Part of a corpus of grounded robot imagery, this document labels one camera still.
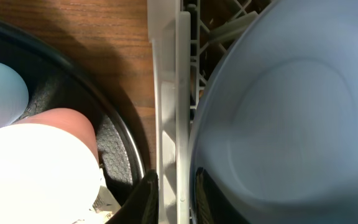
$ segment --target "round black tray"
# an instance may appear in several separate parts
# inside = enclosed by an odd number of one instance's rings
[[[52,108],[88,117],[108,188],[123,204],[143,178],[144,166],[126,124],[91,77],[59,51],[1,21],[0,62],[20,74],[29,89],[30,103],[21,118]]]

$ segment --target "dish rack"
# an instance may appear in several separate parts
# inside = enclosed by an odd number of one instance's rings
[[[191,124],[215,66],[272,0],[148,0],[159,223],[190,222]]]

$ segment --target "white dish rack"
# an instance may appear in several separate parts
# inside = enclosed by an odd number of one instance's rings
[[[212,26],[213,18],[202,20],[204,0],[147,1],[154,60],[159,223],[190,222],[188,140],[208,81],[208,74],[200,66],[207,59],[207,49],[213,45],[222,57],[233,40],[258,16],[255,11],[246,10],[252,1],[258,0],[215,1],[226,4],[232,14],[219,27]],[[202,37],[207,41],[201,43]]]

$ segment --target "wood grain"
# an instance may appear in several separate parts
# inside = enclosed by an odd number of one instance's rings
[[[147,0],[0,0],[0,19],[89,71],[128,124],[146,168],[155,168]]]

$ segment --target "wooden table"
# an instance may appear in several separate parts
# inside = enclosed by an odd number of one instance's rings
[[[37,36],[93,74],[155,168],[152,48],[147,0],[0,0],[0,19]]]

